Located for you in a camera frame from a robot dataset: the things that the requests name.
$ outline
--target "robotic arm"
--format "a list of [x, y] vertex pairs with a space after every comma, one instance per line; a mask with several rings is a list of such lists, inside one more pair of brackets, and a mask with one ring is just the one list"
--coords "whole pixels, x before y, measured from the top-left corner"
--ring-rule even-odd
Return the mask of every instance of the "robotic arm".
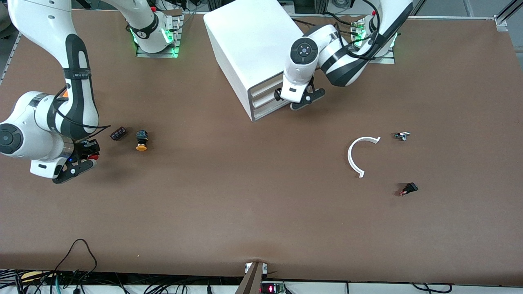
[[[68, 95], [23, 94], [0, 124], [0, 153], [30, 159], [33, 174], [62, 183], [96, 165], [99, 146], [84, 139], [104, 127], [98, 126], [89, 58], [73, 26], [71, 1], [55, 1], [8, 0], [15, 27], [63, 67]], [[172, 42], [167, 16], [152, 12], [145, 0], [106, 2], [124, 15], [144, 51], [159, 52]]]
[[315, 90], [313, 84], [318, 65], [331, 84], [352, 84], [370, 60], [388, 51], [411, 11], [412, 0], [380, 0], [377, 15], [352, 24], [358, 36], [351, 43], [333, 25], [313, 27], [292, 44], [277, 98], [291, 101], [291, 109], [298, 110], [323, 97], [325, 90]]

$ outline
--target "metal connector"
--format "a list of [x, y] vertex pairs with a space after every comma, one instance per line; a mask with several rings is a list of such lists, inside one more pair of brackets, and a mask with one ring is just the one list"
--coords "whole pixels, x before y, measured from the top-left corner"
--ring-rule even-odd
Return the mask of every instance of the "metal connector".
[[394, 135], [395, 138], [397, 139], [401, 139], [402, 141], [407, 141], [407, 137], [411, 135], [410, 132], [401, 132], [401, 133], [396, 133]]

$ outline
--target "white box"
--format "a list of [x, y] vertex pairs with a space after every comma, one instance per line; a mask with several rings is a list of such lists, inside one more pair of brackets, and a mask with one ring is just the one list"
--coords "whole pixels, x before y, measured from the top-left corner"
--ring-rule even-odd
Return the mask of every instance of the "white box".
[[203, 17], [214, 56], [251, 121], [277, 110], [285, 58], [303, 33], [277, 0], [236, 0]]

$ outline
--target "yellow button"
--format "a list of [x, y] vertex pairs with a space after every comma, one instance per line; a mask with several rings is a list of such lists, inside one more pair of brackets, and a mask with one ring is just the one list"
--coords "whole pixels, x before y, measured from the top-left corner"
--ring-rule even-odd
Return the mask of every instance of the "yellow button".
[[145, 151], [147, 150], [147, 146], [145, 146], [144, 144], [138, 144], [138, 146], [136, 146], [136, 150]]

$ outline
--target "white curved plastic piece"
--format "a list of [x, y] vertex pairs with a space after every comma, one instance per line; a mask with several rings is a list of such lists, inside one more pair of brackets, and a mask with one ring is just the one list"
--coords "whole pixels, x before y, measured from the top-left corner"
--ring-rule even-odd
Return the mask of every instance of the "white curved plastic piece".
[[355, 139], [354, 142], [350, 145], [349, 147], [349, 151], [347, 152], [347, 157], [349, 159], [349, 164], [350, 164], [350, 167], [352, 167], [359, 175], [360, 178], [363, 178], [363, 175], [365, 173], [365, 171], [363, 171], [362, 169], [360, 169], [355, 163], [354, 163], [354, 160], [353, 160], [353, 155], [352, 155], [352, 152], [353, 152], [353, 147], [356, 143], [358, 142], [361, 142], [361, 141], [368, 141], [368, 142], [372, 142], [374, 144], [376, 144], [378, 141], [380, 141], [381, 137], [377, 137], [377, 138], [373, 138], [373, 137], [361, 137], [361, 138], [358, 138], [358, 139]]

